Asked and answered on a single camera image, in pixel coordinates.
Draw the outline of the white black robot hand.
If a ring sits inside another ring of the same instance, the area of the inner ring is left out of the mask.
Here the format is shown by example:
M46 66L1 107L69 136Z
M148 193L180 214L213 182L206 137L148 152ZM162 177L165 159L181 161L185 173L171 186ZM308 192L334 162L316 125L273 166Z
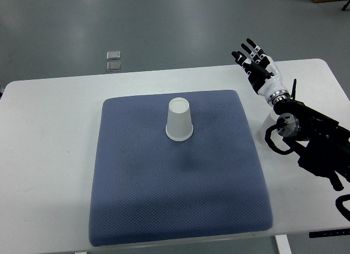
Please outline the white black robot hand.
M290 93L282 84L282 74L273 59L251 39L246 39L241 47L246 52L233 51L235 63L240 65L248 76L256 94L263 96L272 107L278 101L290 98Z

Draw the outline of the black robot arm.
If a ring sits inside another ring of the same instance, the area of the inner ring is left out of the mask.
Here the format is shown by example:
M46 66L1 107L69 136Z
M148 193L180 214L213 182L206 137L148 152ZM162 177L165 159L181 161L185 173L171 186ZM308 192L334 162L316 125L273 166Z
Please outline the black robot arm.
M349 181L349 130L339 122L295 99L296 80L290 98L273 103L279 115L268 128L265 141L276 153L299 156L299 167L329 179L336 191L343 190L338 175Z

